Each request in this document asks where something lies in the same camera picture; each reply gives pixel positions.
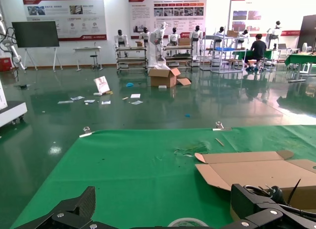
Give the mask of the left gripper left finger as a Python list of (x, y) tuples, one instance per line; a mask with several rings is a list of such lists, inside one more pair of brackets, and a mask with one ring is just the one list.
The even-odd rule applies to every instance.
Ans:
[(88, 186), (78, 197), (60, 201), (49, 213), (19, 226), (19, 229), (107, 229), (92, 220), (96, 208), (95, 187)]

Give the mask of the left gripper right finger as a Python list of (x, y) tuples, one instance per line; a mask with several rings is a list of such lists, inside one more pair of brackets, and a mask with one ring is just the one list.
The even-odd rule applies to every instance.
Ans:
[(314, 229), (316, 214), (274, 202), (256, 194), (253, 186), (233, 184), (231, 211), (237, 216), (224, 229)]

